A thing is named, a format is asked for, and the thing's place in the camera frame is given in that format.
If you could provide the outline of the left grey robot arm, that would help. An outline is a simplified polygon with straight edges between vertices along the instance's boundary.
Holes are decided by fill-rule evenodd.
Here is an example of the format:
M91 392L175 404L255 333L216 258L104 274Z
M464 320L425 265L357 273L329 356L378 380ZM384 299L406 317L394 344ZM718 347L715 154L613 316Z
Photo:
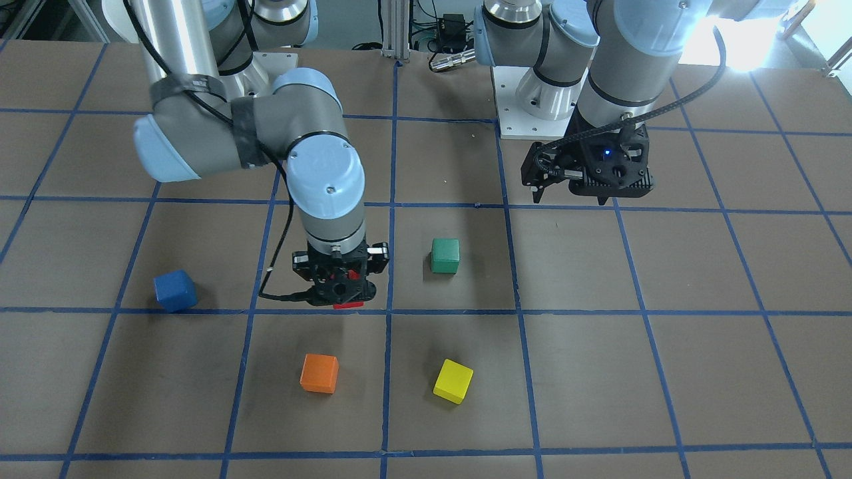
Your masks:
M527 67L541 88L577 94L563 137L535 142L521 183L539 203L566 182L574 195L639 199L656 182L647 121L709 91L725 71L684 98L656 106L710 1L484 1L473 31L479 63Z

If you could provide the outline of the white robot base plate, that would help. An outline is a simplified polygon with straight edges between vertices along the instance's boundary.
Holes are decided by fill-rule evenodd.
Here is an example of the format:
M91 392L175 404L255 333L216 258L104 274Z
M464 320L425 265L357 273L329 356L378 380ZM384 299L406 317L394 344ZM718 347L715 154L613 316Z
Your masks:
M554 86L532 67L492 69L500 134L509 140L557 140L564 136L583 87Z

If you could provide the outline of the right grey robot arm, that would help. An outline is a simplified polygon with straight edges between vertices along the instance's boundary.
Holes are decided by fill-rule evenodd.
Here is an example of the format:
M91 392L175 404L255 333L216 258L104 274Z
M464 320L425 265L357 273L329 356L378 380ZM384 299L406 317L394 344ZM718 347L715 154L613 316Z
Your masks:
M366 242L365 172L343 105L314 68L273 77L264 49L316 37L313 1L118 1L140 43L151 112L134 124L141 164L162 183L273 164L301 215L308 251L293 269L320 285L387 265Z

